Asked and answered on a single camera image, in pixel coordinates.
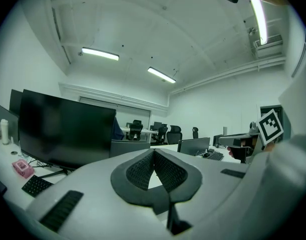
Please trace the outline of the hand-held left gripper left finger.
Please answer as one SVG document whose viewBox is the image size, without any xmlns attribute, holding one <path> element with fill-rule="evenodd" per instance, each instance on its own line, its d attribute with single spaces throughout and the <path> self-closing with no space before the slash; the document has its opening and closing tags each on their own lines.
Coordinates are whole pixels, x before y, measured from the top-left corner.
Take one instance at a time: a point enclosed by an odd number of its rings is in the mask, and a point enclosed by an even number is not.
<svg viewBox="0 0 306 240">
<path fill-rule="evenodd" d="M 111 186 L 125 202 L 152 207 L 152 194 L 148 191 L 149 181 L 154 172 L 154 150 L 142 154 L 118 165 L 111 173 Z"/>
</svg>

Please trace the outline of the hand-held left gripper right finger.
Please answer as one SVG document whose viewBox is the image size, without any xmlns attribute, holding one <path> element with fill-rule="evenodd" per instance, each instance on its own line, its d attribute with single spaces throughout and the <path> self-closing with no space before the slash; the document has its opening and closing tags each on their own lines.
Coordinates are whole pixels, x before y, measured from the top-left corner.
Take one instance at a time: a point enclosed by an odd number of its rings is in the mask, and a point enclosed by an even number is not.
<svg viewBox="0 0 306 240">
<path fill-rule="evenodd" d="M 161 182 L 154 188 L 154 208 L 191 200 L 202 185 L 201 171 L 161 149 L 154 150 L 154 171 Z"/>
</svg>

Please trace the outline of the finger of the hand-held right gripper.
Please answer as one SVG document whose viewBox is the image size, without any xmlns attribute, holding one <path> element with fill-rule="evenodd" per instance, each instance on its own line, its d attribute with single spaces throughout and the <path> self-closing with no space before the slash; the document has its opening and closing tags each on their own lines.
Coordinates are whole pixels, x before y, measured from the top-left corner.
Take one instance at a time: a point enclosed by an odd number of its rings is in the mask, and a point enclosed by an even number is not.
<svg viewBox="0 0 306 240">
<path fill-rule="evenodd" d="M 233 146 L 234 136 L 232 135 L 223 135 L 219 137 L 218 144 L 221 146 Z"/>
<path fill-rule="evenodd" d="M 245 147 L 228 147 L 229 155 L 234 159 L 245 159 L 247 148 Z"/>
</svg>

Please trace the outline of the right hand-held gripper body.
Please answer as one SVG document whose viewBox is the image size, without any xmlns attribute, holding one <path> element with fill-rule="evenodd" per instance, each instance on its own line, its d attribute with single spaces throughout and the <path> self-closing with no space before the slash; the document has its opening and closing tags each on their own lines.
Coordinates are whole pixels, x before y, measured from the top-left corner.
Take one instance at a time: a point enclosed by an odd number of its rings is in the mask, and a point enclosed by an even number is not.
<svg viewBox="0 0 306 240">
<path fill-rule="evenodd" d="M 234 137 L 232 147 L 247 148 L 246 158 L 236 160 L 244 164 L 251 163 L 257 154 L 271 150 L 282 134 L 283 128 L 278 114 L 274 109 L 271 109 L 256 122 L 250 123 L 248 133 L 238 134 Z"/>
</svg>

